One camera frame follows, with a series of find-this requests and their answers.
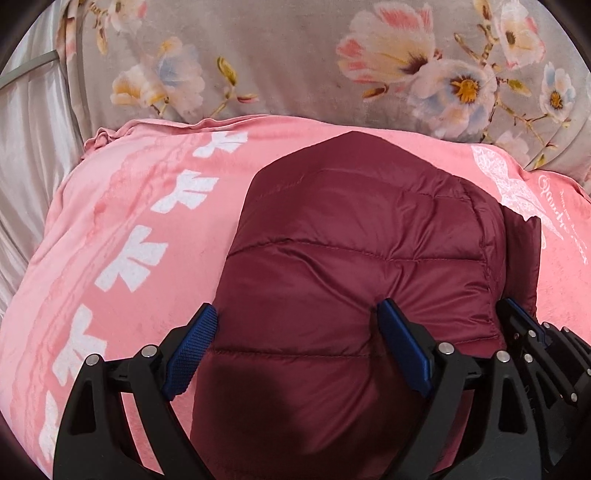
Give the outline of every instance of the stitched seam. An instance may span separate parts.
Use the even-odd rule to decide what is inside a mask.
[[[297,181],[295,181],[293,183],[290,183],[288,185],[283,185],[283,186],[281,186],[280,188],[278,188],[276,190],[272,190],[270,192],[266,192],[266,193],[264,193],[262,195],[259,195],[256,198],[250,200],[250,202],[256,203],[259,200],[261,200],[263,198],[266,198],[266,197],[268,197],[270,195],[275,195],[277,193],[281,193],[281,192],[284,192],[286,190],[289,190],[289,189],[291,189],[293,187],[296,187],[300,183],[302,183],[304,180],[309,179],[309,178],[313,178],[314,176],[317,176],[319,173],[327,173],[327,172],[343,173],[343,174],[347,174],[347,175],[357,175],[359,177],[363,177],[363,178],[368,179],[368,180],[378,181],[378,182],[380,182],[380,183],[382,183],[384,185],[387,185],[389,187],[392,187],[392,188],[401,190],[402,192],[405,192],[405,193],[410,193],[410,194],[414,194],[414,195],[421,195],[421,196],[428,197],[428,198],[433,199],[433,200],[435,200],[435,199],[450,199],[450,200],[459,200],[460,202],[471,202],[470,197],[468,197],[468,198],[462,198],[462,197],[452,197],[452,196],[448,196],[448,195],[437,195],[437,196],[435,196],[435,195],[430,195],[428,193],[423,193],[423,192],[414,192],[412,190],[407,190],[407,189],[402,188],[401,186],[398,186],[398,185],[392,184],[390,182],[384,181],[383,179],[381,179],[379,177],[371,177],[371,176],[368,176],[368,175],[364,175],[364,174],[362,174],[362,173],[360,173],[358,171],[335,170],[333,168],[321,168],[320,170],[316,170],[314,173],[304,173],[300,177],[299,180],[297,180]]]
[[[491,268],[488,264],[488,258],[485,254],[485,249],[484,249],[484,225],[482,223],[482,219],[480,218],[480,215],[478,215],[478,213],[476,213],[476,208],[474,207],[474,201],[473,201],[472,197],[468,194],[468,192],[466,190],[466,185],[464,184],[462,179],[460,179],[459,183],[460,183],[460,185],[462,185],[464,192],[466,192],[466,196],[470,199],[470,205],[472,207],[472,212],[474,213],[474,217],[476,218],[478,226],[480,227],[481,235],[480,235],[480,239],[478,240],[478,246],[480,247],[480,251],[482,252],[482,257],[483,257],[484,266],[485,266],[486,290],[488,291],[488,308],[489,308],[489,314],[490,314],[488,316],[488,319],[486,320],[486,322],[496,328],[496,325],[492,321],[492,319],[494,317],[496,317],[496,310],[493,308],[493,305],[492,305]]]
[[[320,353],[279,353],[279,352],[255,352],[246,350],[234,350],[232,348],[213,348],[210,349],[213,355],[242,355],[242,356],[262,356],[266,358],[317,358],[338,360],[343,358],[387,358],[388,355],[378,355],[377,353],[359,353],[356,355],[331,355]]]
[[[334,250],[342,250],[345,252],[354,252],[361,255],[366,255],[368,257],[373,257],[378,260],[383,260],[386,262],[421,262],[421,261],[434,261],[434,260],[442,260],[442,261],[451,261],[451,262],[478,262],[478,263],[485,263],[486,260],[478,259],[478,258],[440,258],[440,257],[429,257],[429,258],[387,258],[383,257],[382,255],[377,255],[373,252],[368,252],[364,250],[358,250],[356,248],[349,248],[343,247],[340,245],[326,245],[320,242],[314,242],[312,240],[295,240],[292,238],[280,238],[275,240],[269,240],[268,242],[259,242],[252,245],[247,245],[242,247],[236,251],[230,252],[228,254],[228,258],[233,257],[234,255],[241,254],[247,250],[253,250],[257,248],[265,248],[272,245],[280,245],[280,244],[302,244],[302,245],[310,245],[312,247],[322,247],[322,248],[330,248]]]

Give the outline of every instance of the white leaf print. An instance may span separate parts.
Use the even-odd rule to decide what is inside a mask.
[[[507,163],[501,155],[490,148],[479,145],[472,145],[472,153],[478,168],[484,175],[492,179],[499,189],[501,194],[500,204],[510,208],[515,213],[519,213],[524,220],[529,220],[533,216],[539,217],[542,220],[542,225],[558,238],[564,240],[552,220],[546,215],[546,210],[540,200],[527,186],[527,183],[522,179],[509,178]],[[542,249],[544,248],[546,248],[546,238],[542,231]]]
[[[150,276],[149,265],[160,263],[168,244],[144,242],[152,232],[150,227],[137,225],[129,234],[121,253],[98,276],[95,285],[102,291],[109,291],[117,277],[121,277],[131,292],[136,291]]]
[[[45,395],[45,422],[39,433],[39,447],[47,462],[53,460],[56,452],[57,432],[59,429],[58,416],[56,399],[48,390]]]
[[[80,305],[72,320],[70,337],[51,367],[62,387],[66,385],[68,373],[72,375],[72,378],[76,378],[80,367],[82,367],[82,362],[87,356],[92,353],[105,354],[107,342],[85,334],[91,321],[92,312],[90,309],[85,305]]]
[[[219,178],[199,177],[201,172],[184,170],[177,177],[177,185],[170,195],[157,201],[151,208],[156,213],[168,213],[178,203],[182,203],[193,210],[203,203],[207,195],[203,192],[211,192]]]
[[[239,132],[237,134],[228,135],[228,132],[214,132],[212,133],[212,140],[204,147],[199,147],[193,152],[194,157],[209,158],[213,155],[215,149],[226,151],[228,153],[234,152],[240,145],[246,143],[248,140],[248,132]]]

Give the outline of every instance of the pink flower print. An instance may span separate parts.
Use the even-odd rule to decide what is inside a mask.
[[[146,16],[145,0],[113,0],[107,10],[108,22],[117,32],[135,35]]]
[[[495,21],[501,47],[510,69],[539,63],[546,47],[538,35],[538,27],[519,0],[503,4],[500,20]]]
[[[433,13],[400,2],[381,2],[358,12],[350,34],[337,46],[340,71],[359,83],[385,85],[412,78],[435,55]]]

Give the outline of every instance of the textured blue pad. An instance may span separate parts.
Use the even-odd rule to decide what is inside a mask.
[[[408,386],[428,397],[433,390],[431,364],[408,326],[387,301],[378,304],[378,328]]]
[[[168,401],[184,393],[201,362],[205,350],[211,345],[217,330],[217,312],[207,306],[185,335],[166,367],[166,382],[162,394]]]

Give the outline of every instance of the yellow flower center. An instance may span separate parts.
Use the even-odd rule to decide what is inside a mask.
[[[550,105],[554,110],[562,110],[564,106],[562,96],[556,90],[550,94]]]
[[[515,45],[515,34],[513,32],[506,31],[505,36],[507,37],[507,43],[510,47]]]
[[[461,103],[474,103],[478,98],[480,83],[470,77],[457,77],[450,82],[453,94],[458,97]]]

